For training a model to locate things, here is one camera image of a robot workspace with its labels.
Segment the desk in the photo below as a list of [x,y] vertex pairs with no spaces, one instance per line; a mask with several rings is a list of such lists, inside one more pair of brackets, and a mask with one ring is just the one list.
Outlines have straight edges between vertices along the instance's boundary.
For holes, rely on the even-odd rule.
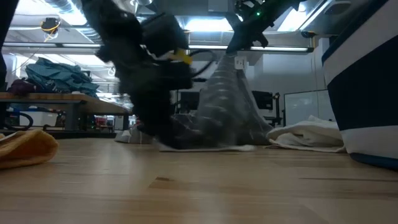
[[63,110],[67,112],[65,130],[78,130],[78,119],[85,118],[89,114],[124,116],[123,129],[129,127],[130,111],[122,106],[114,105],[81,94],[61,93],[31,93],[27,96],[14,96],[11,93],[0,93],[0,120],[4,121],[6,106],[8,103],[27,103],[30,105]]

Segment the wood grain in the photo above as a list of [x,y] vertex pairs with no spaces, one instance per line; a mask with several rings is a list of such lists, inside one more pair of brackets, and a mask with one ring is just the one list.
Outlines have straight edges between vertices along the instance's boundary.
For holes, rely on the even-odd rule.
[[398,174],[346,154],[161,153],[61,140],[55,159],[0,172],[0,223],[396,223]]
[[[129,111],[122,106],[114,105],[112,103],[108,103],[102,101],[100,99],[96,99],[83,94],[62,94],[62,93],[30,93],[27,96],[20,97],[14,96],[11,93],[0,93],[1,99],[30,99],[30,100],[81,100],[85,103],[81,105],[81,111],[86,113],[129,113]],[[37,103],[33,103],[33,105],[42,106],[44,108],[51,108],[54,110],[66,110],[66,105],[39,105]]]

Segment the yellow towel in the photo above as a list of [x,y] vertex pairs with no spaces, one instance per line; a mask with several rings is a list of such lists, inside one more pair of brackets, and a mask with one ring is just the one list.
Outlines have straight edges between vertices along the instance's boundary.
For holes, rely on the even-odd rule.
[[58,142],[42,130],[0,134],[0,170],[47,162],[57,149]]

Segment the white cloth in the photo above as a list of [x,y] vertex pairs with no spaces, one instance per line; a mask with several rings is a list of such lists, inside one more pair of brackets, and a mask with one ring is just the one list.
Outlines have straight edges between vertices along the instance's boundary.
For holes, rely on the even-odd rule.
[[272,146],[284,149],[346,152],[337,123],[324,121],[312,115],[308,121],[273,129],[267,134],[267,138]]

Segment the whiteboard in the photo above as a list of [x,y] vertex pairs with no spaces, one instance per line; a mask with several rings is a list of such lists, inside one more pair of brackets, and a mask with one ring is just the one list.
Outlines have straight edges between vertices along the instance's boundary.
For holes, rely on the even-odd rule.
[[327,90],[285,95],[286,126],[306,121],[310,115],[336,121]]

